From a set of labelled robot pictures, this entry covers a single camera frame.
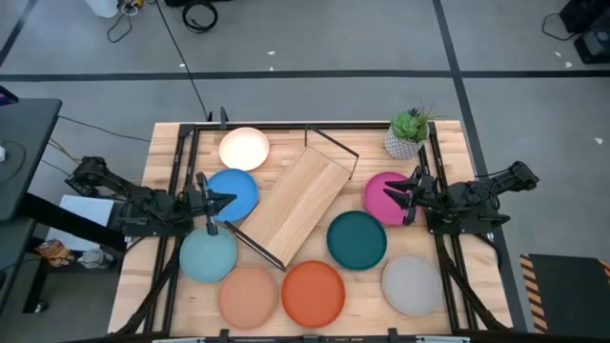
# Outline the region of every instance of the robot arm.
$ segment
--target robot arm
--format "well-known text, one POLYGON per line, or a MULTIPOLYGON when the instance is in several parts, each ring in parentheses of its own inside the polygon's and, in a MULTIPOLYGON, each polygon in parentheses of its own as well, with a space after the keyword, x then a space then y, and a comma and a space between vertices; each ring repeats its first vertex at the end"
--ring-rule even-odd
POLYGON ((401 209, 409 211, 403 219, 405 225, 413 222, 419 206, 439 214, 446 226, 456 226, 460 221, 468 221, 468 224, 477 221, 484 223, 487 230, 510 219, 507 215, 492 212, 499 209, 498 195, 508 191, 530 191, 539 182, 520 161, 494 175, 482 181, 457 182, 442 192, 438 190, 438 179, 422 172, 421 166, 417 166, 409 179, 386 182, 391 189, 384 192, 401 209))
POLYGON ((218 229, 213 217, 236 199, 234 194, 208 189, 203 173, 197 174, 201 191, 189 185, 174 196, 165 190, 136 186, 112 173, 101 157, 84 157, 66 183, 80 195, 104 197, 98 188, 105 187, 125 199, 118 224, 127 236, 183 236, 190 232, 193 218, 206 215, 210 235, 218 229))

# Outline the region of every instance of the white object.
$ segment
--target white object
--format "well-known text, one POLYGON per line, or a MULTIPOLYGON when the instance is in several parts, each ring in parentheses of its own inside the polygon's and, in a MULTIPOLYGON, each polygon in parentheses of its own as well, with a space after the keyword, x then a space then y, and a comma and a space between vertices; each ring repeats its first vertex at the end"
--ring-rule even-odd
POLYGON ((102 18, 112 18, 118 13, 116 0, 85 0, 93 13, 102 18))
MULTIPOLYGON (((89 219, 99 225, 108 225, 111 217, 112 205, 114 202, 107 199, 93 199, 83 196, 64 195, 61 198, 59 207, 74 214, 89 219)), ((91 249, 99 248, 99 244, 90 242, 83 238, 67 232, 50 228, 47 233, 47 240, 57 239, 62 244, 73 251, 86 252, 91 249)))
POLYGON ((251 171, 267 159, 269 141, 265 133, 257 129, 235 129, 220 142, 219 154, 225 166, 251 171))
POLYGON ((426 144, 426 140, 430 135, 430 127, 426 125, 426 139, 419 142, 412 142, 403 138, 398 138, 394 135, 392 126, 385 134, 384 146, 390 156, 395 159, 409 159, 413 158, 419 152, 419 149, 426 144))

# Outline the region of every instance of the succulent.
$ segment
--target succulent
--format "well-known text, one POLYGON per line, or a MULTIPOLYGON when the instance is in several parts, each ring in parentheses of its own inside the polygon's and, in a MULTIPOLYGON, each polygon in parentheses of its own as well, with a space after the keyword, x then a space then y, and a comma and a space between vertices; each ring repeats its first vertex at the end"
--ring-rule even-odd
POLYGON ((420 142, 426 139, 426 125, 430 118, 430 114, 423 107, 403 111, 392 120, 394 136, 415 143, 420 142))

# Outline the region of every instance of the white pot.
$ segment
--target white pot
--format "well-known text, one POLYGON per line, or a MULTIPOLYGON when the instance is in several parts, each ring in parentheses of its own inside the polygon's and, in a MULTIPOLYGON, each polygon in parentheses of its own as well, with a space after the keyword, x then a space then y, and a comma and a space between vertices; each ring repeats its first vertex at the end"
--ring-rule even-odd
POLYGON ((420 142, 412 142, 403 138, 394 136, 392 126, 385 134, 385 150, 395 159, 409 159, 417 155, 419 149, 426 144, 426 140, 430 135, 430 127, 426 125, 426 139, 420 142))

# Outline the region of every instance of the gray floor tile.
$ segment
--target gray floor tile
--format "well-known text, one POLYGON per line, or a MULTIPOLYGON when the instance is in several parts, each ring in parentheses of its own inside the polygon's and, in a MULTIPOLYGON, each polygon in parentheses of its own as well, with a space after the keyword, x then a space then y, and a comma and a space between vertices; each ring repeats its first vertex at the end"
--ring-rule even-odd
MULTIPOLYGON (((106 31, 115 20, 95 16, 83 0, 39 1, 0 72, 183 71, 155 7, 147 6, 134 16, 132 32, 112 44, 106 31)), ((118 32, 126 28, 124 18, 118 32)))
MULTIPOLYGON (((442 0, 459 67, 463 71, 610 69, 582 64, 572 41, 561 42, 540 31, 544 16, 559 12, 567 2, 442 0), (570 69, 566 62, 572 64, 570 69)), ((547 29, 557 36, 569 34, 557 16, 549 18, 547 29)))
MULTIPOLYGON (((609 259, 610 79, 465 85, 489 171, 521 160, 540 178, 530 192, 500 197, 500 212, 512 216, 503 229, 515 274, 521 276, 517 257, 524 252, 609 259)), ((529 309, 517 281, 522 307, 529 309)))
POLYGON ((21 313, 36 267, 32 262, 20 270, 8 311, 0 317, 0 341, 66 342, 106 335, 118 272, 51 274, 41 294, 49 309, 21 313))
POLYGON ((3 1, 2 10, 0 10, 0 50, 7 42, 10 32, 19 21, 19 17, 21 17, 27 4, 27 1, 21 0, 3 1))
POLYGON ((208 109, 236 120, 389 120, 424 103, 460 118, 451 79, 332 78, 195 81, 208 109))
MULTIPOLYGON (((61 115, 123 134, 150 139, 155 122, 204 121, 203 110, 189 81, 6 83, 20 97, 50 97, 64 103, 61 115)), ((76 156, 102 156, 111 170, 126 179, 142 177, 148 144, 107 135, 60 119, 52 138, 76 156)), ((47 147, 43 158, 71 172, 67 157, 47 147)), ((30 192, 58 203, 72 193, 65 175, 44 164, 36 171, 30 192)))
POLYGON ((427 0, 214 5, 218 24, 206 34, 187 31, 181 11, 165 8, 193 71, 448 70, 432 2, 427 0))

